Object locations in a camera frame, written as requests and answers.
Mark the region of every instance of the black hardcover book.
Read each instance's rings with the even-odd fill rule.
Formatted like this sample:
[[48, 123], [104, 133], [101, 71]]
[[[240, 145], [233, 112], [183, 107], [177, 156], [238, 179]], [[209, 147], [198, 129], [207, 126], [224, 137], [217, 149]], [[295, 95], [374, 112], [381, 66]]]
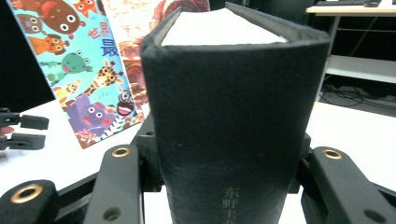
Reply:
[[141, 50], [177, 224], [278, 222], [329, 47], [320, 31], [226, 8], [288, 41], [162, 46], [179, 9]]

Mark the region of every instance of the cartoon character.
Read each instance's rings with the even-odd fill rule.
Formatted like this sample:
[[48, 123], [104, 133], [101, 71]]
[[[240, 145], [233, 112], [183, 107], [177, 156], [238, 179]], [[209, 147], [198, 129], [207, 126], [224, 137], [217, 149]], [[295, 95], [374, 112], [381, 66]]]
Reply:
[[9, 0], [15, 10], [37, 11], [47, 0]]
[[102, 103], [92, 104], [87, 94], [78, 96], [76, 101], [66, 108], [66, 113], [75, 133], [86, 129], [97, 136], [102, 135], [116, 118], [114, 114], [107, 114]]
[[14, 8], [34, 11], [39, 18], [52, 30], [68, 35], [73, 39], [73, 33], [79, 26], [85, 26], [77, 12], [63, 0], [10, 0]]
[[[87, 66], [90, 60], [88, 58], [82, 58], [81, 55], [82, 55], [82, 51], [80, 50], [78, 50], [75, 53], [68, 53], [66, 54], [66, 56], [64, 56], [61, 63], [56, 63], [56, 65], [62, 66], [63, 71], [57, 74], [47, 75], [50, 85], [51, 86], [55, 85], [60, 80], [62, 80], [67, 74], [76, 74], [84, 71], [91, 72], [92, 67]], [[50, 67], [50, 65], [54, 65], [53, 63], [55, 62], [40, 63], [40, 64], [42, 66], [47, 65], [48, 67]]]
[[84, 91], [85, 94], [91, 95], [94, 91], [101, 87], [110, 86], [116, 82], [122, 83], [122, 79], [117, 78], [117, 75], [122, 76], [123, 72], [114, 71], [114, 62], [109, 63], [108, 59], [105, 59], [105, 66], [103, 66], [97, 73], [96, 77], [93, 79], [91, 86]]
[[43, 22], [38, 17], [29, 14], [18, 14], [17, 17], [26, 34], [38, 34], [40, 32], [43, 35], [47, 34], [43, 31]]
[[72, 1], [75, 9], [88, 18], [88, 10], [97, 13], [96, 5], [93, 0], [74, 0]]
[[79, 84], [81, 84], [81, 80], [77, 79], [74, 82], [71, 82], [66, 85], [66, 87], [54, 87], [53, 92], [56, 95], [56, 98], [58, 101], [62, 104], [62, 106], [65, 106], [65, 102], [70, 94], [76, 93]]
[[96, 134], [91, 133], [90, 130], [83, 129], [76, 132], [75, 135], [78, 137], [78, 141], [83, 147], [88, 147], [95, 143], [94, 139], [96, 138]]
[[60, 55], [66, 52], [64, 47], [69, 46], [69, 42], [67, 40], [63, 42], [61, 37], [58, 35], [47, 35], [44, 39], [33, 36], [29, 36], [28, 38], [36, 55], [40, 55], [45, 52]]
[[109, 136], [121, 131], [122, 123], [125, 121], [126, 117], [132, 113], [136, 115], [134, 97], [129, 90], [124, 90], [120, 93], [119, 102], [117, 103], [118, 115], [113, 123], [111, 123], [110, 127], [102, 134], [101, 139], [106, 139]]
[[69, 53], [62, 59], [62, 69], [67, 74], [75, 74], [83, 71], [91, 72], [92, 67], [87, 66], [90, 62], [88, 58], [82, 58], [82, 51], [78, 50], [76, 53]]
[[79, 20], [77, 12], [63, 0], [48, 0], [37, 13], [49, 28], [68, 35], [70, 39], [73, 39], [73, 33], [79, 26], [86, 25]]

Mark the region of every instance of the book cover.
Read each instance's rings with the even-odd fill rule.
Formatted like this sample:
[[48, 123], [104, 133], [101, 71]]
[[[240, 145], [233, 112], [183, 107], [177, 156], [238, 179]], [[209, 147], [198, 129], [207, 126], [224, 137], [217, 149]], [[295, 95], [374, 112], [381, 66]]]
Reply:
[[[142, 45], [173, 223], [279, 221], [326, 61], [324, 32], [225, 6], [207, 21], [177, 10]], [[260, 29], [252, 36], [230, 13]], [[207, 32], [163, 43], [177, 27], [177, 38], [191, 35], [186, 24]]]
[[190, 12], [209, 10], [208, 0], [103, 0], [138, 113], [149, 113], [149, 98], [140, 61], [143, 37], [154, 29], [167, 15], [178, 7]]
[[100, 1], [8, 0], [8, 4], [82, 148], [139, 122]]

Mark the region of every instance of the black plastic part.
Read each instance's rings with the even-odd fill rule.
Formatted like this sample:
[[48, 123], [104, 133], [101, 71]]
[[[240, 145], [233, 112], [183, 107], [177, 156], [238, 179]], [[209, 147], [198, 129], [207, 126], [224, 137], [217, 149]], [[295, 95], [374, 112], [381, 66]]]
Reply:
[[57, 204], [58, 195], [51, 181], [27, 181], [10, 189], [1, 197], [0, 223], [52, 223], [58, 212]]
[[[325, 223], [396, 223], [394, 207], [347, 154], [329, 147], [318, 147], [313, 150], [309, 172], [326, 207], [325, 210], [316, 209], [314, 213], [319, 211], [326, 216]], [[304, 206], [307, 223], [324, 223], [319, 222], [321, 219], [312, 220], [318, 216], [306, 212], [309, 212], [309, 207]]]
[[378, 188], [379, 192], [382, 194], [382, 196], [384, 196], [388, 203], [396, 209], [396, 192], [377, 184], [374, 185], [376, 188]]
[[163, 179], [160, 172], [154, 121], [151, 115], [147, 116], [131, 144], [138, 148], [141, 161], [143, 162], [141, 166], [143, 191], [160, 192], [163, 186]]
[[7, 108], [7, 107], [0, 107], [0, 113], [8, 113], [10, 111], [11, 110], [9, 108]]
[[301, 205], [304, 210], [305, 221], [307, 224], [325, 224], [328, 210], [322, 199], [315, 200], [307, 191], [304, 190], [301, 197]]
[[[311, 136], [309, 136], [307, 133], [304, 135], [303, 142], [301, 143], [301, 153], [300, 153], [300, 158], [306, 158], [308, 157], [308, 154], [312, 151], [312, 148], [310, 147], [311, 145]], [[295, 176], [289, 186], [289, 193], [296, 194], [300, 190], [300, 182], [298, 181], [297, 177]]]
[[38, 150], [44, 147], [46, 135], [13, 133], [7, 140], [9, 149]]
[[105, 153], [85, 224], [144, 223], [139, 165], [139, 154], [134, 146], [120, 145]]
[[92, 196], [96, 174], [90, 175], [78, 182], [59, 190], [59, 205], [61, 209], [55, 218], [56, 224], [80, 224], [87, 212], [88, 202]]
[[44, 117], [23, 115], [21, 117], [21, 128], [47, 130], [50, 120]]
[[17, 125], [20, 123], [20, 113], [16, 112], [6, 112], [6, 110], [0, 113], [0, 127], [5, 127], [8, 125]]
[[0, 150], [5, 150], [8, 148], [8, 141], [5, 135], [0, 134]]

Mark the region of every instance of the white table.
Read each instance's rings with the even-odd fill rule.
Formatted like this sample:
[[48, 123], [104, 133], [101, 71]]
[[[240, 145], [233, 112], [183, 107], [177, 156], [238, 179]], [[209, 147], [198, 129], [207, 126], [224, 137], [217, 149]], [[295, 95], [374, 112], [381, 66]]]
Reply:
[[[0, 195], [27, 180], [49, 179], [60, 190], [92, 175], [99, 170], [104, 152], [115, 145], [129, 144], [140, 127], [81, 149], [58, 108], [56, 102], [50, 102], [26, 112], [50, 118], [46, 147], [0, 152]], [[370, 181], [396, 191], [396, 118], [316, 103], [306, 131], [312, 138], [311, 147], [344, 151]], [[288, 195], [279, 223], [305, 223], [301, 192]], [[172, 223], [164, 188], [161, 193], [145, 193], [145, 206], [147, 224]]]
[[330, 30], [331, 46], [325, 69], [327, 74], [396, 83], [394, 72], [396, 62], [330, 55], [341, 17], [395, 17], [396, 5], [392, 4], [392, 0], [382, 0], [378, 7], [309, 7], [306, 12], [317, 16], [333, 17]]

